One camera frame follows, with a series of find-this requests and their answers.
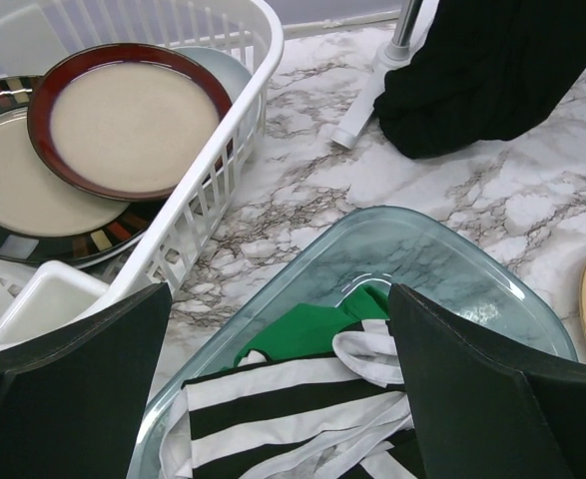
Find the green tank top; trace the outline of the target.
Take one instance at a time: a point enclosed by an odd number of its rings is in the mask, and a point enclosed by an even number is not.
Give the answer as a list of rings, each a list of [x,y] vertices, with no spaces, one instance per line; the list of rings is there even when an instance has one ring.
[[[234,366],[331,352],[335,335],[362,330],[370,319],[388,319],[387,293],[367,284],[335,307],[298,304],[249,340]]]

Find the black white striped tank top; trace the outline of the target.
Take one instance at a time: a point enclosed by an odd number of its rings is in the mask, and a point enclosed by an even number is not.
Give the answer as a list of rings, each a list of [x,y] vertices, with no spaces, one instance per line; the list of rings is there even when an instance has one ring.
[[[395,341],[365,319],[328,353],[183,383],[161,442],[162,478],[422,478]]]

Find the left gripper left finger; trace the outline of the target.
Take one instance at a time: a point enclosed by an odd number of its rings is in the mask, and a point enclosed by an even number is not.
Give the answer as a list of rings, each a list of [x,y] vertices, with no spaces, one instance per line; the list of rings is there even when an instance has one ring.
[[[171,305],[157,283],[0,351],[0,478],[126,476]]]

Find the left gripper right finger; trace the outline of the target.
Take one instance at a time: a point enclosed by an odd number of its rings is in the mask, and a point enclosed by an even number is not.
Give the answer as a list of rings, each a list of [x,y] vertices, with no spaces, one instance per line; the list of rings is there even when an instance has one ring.
[[[405,284],[390,332],[428,478],[586,478],[586,364],[464,319]]]

